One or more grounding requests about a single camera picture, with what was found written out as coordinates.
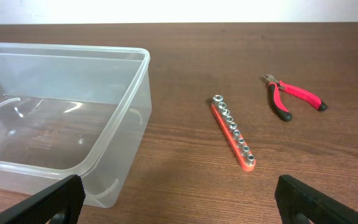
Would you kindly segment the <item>clear plastic container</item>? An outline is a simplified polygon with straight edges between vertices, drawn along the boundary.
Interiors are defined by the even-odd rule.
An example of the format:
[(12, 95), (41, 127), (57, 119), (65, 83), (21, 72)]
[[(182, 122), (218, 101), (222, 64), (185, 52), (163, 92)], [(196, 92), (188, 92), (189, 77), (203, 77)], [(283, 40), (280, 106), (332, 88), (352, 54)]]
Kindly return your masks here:
[(69, 175), (112, 207), (152, 112), (150, 54), (0, 42), (0, 189), (33, 195)]

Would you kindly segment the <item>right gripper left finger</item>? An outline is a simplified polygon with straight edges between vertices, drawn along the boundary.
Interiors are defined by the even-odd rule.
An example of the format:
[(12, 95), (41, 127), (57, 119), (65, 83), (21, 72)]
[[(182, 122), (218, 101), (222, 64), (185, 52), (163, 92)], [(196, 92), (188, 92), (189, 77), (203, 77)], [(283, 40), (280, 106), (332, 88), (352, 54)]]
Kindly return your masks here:
[(84, 201), (81, 177), (70, 175), (0, 212), (0, 224), (76, 224)]

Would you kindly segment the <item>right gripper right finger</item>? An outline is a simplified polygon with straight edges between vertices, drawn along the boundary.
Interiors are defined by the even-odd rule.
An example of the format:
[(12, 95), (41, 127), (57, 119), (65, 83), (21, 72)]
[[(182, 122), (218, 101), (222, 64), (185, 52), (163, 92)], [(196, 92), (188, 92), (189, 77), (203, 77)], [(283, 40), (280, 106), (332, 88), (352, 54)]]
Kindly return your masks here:
[(358, 224), (358, 212), (290, 176), (281, 175), (275, 189), (284, 224)]

